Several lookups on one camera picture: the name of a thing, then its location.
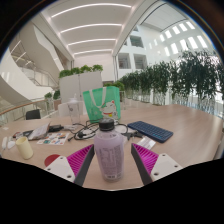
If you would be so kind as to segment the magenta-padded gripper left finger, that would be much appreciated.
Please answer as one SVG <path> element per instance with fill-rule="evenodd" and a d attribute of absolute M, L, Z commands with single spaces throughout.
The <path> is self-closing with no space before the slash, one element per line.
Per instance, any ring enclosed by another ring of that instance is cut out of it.
<path fill-rule="evenodd" d="M 94 156 L 94 145 L 86 146 L 68 157 L 58 156 L 45 170 L 82 186 Z"/>

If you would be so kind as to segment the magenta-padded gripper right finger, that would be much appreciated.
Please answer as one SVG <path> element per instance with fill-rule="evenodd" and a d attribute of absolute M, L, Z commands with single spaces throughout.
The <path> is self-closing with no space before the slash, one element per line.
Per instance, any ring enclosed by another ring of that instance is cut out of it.
<path fill-rule="evenodd" d="M 144 185 L 150 184 L 182 169 L 168 154 L 160 155 L 138 144 L 131 145 L 131 154 Z"/>

